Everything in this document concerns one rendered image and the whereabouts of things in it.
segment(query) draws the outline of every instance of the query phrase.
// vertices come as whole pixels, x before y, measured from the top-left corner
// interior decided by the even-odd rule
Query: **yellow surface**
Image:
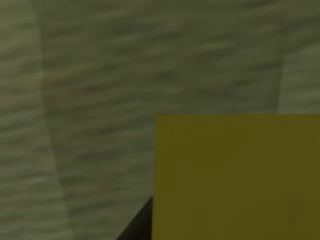
[[[320,116],[157,120],[153,240],[320,239]]]

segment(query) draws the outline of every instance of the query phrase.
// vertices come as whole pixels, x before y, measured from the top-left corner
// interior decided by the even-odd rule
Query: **yellow block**
[[[320,116],[162,116],[153,240],[319,240]]]

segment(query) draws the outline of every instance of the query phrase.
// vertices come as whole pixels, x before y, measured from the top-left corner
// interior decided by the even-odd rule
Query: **yellow box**
[[[153,240],[320,239],[320,116],[161,116]]]

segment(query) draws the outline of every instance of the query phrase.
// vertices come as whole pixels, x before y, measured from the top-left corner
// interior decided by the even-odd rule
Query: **green textured surface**
[[[156,114],[320,112],[319,1],[223,2],[1,1],[1,239],[115,239]]]

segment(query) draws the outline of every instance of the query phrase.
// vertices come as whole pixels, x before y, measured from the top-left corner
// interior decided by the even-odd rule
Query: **yellow square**
[[[153,240],[320,239],[320,116],[162,116]]]

